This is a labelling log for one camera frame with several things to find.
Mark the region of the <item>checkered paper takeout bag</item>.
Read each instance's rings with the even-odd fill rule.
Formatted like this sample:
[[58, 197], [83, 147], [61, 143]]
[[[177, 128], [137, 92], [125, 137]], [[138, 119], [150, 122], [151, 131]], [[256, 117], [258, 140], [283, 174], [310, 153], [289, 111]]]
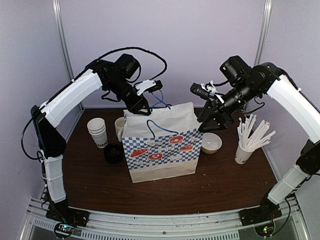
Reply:
[[121, 137], [133, 183], [196, 172], [203, 133], [192, 102], [154, 108], [150, 115], [123, 112]]

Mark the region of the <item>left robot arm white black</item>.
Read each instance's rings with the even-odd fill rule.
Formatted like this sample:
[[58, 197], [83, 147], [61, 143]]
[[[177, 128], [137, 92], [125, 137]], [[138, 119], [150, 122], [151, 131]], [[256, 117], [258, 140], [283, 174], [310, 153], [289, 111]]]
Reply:
[[[138, 50], [153, 55], [164, 63], [163, 70], [147, 80], [132, 80], [135, 72], [141, 72], [141, 64], [130, 54], [122, 54], [115, 62], [104, 60], [110, 54], [125, 50]], [[60, 89], [40, 106], [30, 110], [32, 124], [37, 136], [39, 150], [29, 159], [41, 163], [43, 180], [49, 194], [51, 211], [61, 222], [72, 218], [63, 182], [62, 160], [66, 150], [66, 140], [57, 131], [57, 126], [79, 103], [95, 91], [105, 91], [103, 100], [109, 100], [110, 93], [115, 94], [114, 102], [123, 101], [127, 110], [136, 115], [149, 116], [151, 109], [144, 92], [153, 93], [163, 85], [158, 79], [167, 70], [166, 60], [150, 50], [141, 47], [123, 47], [111, 50], [96, 58], [80, 72], [70, 83]]]

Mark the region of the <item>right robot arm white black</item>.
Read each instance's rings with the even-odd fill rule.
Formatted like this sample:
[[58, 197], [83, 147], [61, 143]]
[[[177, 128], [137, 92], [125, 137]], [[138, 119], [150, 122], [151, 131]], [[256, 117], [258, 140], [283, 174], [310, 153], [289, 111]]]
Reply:
[[206, 101], [197, 118], [201, 123], [198, 128], [200, 132], [226, 129], [226, 122], [234, 122], [234, 112], [255, 97], [268, 95], [296, 120], [308, 136], [295, 165], [268, 191], [256, 209], [258, 219], [266, 221], [296, 187], [320, 170], [320, 111], [287, 72], [271, 62], [250, 67], [235, 55], [229, 57], [219, 69], [232, 86], [228, 93], [213, 95], [197, 83], [190, 87], [193, 94]]

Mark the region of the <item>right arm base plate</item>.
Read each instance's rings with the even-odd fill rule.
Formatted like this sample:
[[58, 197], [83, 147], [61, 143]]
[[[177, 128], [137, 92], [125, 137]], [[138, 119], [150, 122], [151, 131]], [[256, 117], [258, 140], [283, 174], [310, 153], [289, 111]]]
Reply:
[[271, 209], [267, 206], [258, 206], [254, 208], [245, 208], [239, 212], [242, 226], [255, 225], [262, 222], [268, 222], [282, 216], [278, 208]]

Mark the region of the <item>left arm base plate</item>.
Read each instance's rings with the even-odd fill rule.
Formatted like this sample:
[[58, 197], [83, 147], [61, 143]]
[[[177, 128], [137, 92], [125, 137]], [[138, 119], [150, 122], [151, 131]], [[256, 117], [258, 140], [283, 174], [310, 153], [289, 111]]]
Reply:
[[90, 213], [85, 210], [69, 208], [67, 212], [57, 213], [53, 208], [49, 208], [45, 217], [57, 222], [66, 223], [74, 227], [86, 227]]

